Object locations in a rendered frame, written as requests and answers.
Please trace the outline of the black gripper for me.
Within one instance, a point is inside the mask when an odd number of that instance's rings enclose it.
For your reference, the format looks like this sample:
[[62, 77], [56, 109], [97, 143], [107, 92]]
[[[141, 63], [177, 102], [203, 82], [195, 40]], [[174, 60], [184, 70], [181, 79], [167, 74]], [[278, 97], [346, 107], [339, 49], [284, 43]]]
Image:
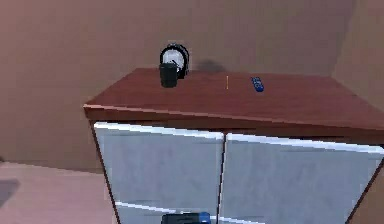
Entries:
[[211, 224], [211, 216], [206, 212], [165, 214], [161, 224]]

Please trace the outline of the blue remote control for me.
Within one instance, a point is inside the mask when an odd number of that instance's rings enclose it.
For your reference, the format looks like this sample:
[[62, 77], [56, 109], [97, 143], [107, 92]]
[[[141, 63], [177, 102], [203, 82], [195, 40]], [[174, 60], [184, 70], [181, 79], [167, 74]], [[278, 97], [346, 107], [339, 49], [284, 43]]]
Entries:
[[263, 92], [264, 91], [264, 85], [259, 77], [252, 77], [251, 78], [252, 84], [257, 92]]

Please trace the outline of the black cup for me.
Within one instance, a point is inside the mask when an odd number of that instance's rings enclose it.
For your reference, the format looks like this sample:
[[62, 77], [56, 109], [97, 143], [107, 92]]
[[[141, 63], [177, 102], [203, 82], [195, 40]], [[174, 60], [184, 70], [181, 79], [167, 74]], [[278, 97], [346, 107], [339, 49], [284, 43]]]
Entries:
[[162, 63], [159, 66], [160, 81], [164, 88], [173, 88], [177, 85], [178, 72], [177, 65], [174, 63]]

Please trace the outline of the red-brown chest of drawers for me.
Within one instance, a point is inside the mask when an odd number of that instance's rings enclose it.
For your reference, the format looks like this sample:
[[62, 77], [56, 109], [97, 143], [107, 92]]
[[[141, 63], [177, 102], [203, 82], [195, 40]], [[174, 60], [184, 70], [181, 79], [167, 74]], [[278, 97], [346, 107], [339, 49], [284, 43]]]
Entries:
[[350, 223], [384, 164], [384, 112], [329, 77], [251, 78], [164, 88], [142, 68], [85, 104], [118, 224]]

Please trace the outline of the black round alarm clock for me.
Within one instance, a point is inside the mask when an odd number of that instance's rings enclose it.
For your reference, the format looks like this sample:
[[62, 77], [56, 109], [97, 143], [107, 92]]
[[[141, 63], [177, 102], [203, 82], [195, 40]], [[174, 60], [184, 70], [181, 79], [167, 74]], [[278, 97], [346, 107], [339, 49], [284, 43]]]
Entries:
[[182, 44], [170, 43], [161, 51], [160, 63], [175, 64], [178, 78], [184, 79], [189, 72], [189, 52]]

